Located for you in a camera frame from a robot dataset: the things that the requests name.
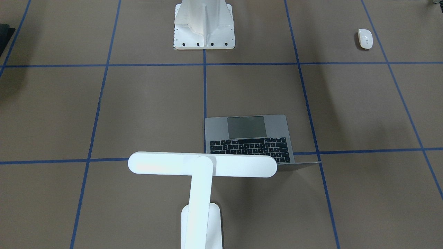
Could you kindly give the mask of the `white computer mouse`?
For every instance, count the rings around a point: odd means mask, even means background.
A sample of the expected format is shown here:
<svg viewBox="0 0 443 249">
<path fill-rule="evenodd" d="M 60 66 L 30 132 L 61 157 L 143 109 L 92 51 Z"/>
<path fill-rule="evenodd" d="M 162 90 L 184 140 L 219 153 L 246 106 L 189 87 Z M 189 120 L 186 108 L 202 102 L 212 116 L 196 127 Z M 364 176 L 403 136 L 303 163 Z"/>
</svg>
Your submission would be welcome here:
<svg viewBox="0 0 443 249">
<path fill-rule="evenodd" d="M 373 46 L 373 36 L 370 30 L 359 29 L 359 45 L 362 49 L 371 49 Z"/>
</svg>

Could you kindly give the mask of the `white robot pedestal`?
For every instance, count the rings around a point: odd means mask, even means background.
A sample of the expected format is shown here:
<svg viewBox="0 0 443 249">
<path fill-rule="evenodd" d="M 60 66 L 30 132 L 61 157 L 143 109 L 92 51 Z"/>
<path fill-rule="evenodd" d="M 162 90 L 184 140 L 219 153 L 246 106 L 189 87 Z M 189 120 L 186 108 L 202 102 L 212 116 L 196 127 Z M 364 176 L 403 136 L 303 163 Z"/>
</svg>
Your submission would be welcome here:
<svg viewBox="0 0 443 249">
<path fill-rule="evenodd" d="M 224 0 L 183 0 L 175 6 L 174 49 L 234 49 L 232 6 Z"/>
</svg>

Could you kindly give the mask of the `grey laptop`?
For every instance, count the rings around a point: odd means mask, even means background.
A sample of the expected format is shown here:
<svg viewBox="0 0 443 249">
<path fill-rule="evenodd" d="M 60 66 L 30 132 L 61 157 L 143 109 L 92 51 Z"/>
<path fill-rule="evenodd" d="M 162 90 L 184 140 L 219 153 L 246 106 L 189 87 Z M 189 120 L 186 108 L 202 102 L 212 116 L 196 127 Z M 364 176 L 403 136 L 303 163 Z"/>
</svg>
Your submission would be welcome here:
<svg viewBox="0 0 443 249">
<path fill-rule="evenodd" d="M 283 114 L 204 119 L 208 154 L 270 156 L 278 171 L 295 171 L 320 164 L 297 162 L 286 116 Z"/>
</svg>

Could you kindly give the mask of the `black mouse pad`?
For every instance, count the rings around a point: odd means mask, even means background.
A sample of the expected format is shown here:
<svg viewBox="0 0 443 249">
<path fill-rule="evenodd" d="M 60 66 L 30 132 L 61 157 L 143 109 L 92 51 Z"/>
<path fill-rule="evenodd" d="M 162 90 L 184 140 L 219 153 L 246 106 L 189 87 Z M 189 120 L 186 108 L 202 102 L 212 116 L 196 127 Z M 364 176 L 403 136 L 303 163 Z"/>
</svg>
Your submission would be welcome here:
<svg viewBox="0 0 443 249">
<path fill-rule="evenodd" d="M 10 27 L 8 24 L 0 24 L 0 55 L 3 54 L 15 31 L 16 28 Z"/>
</svg>

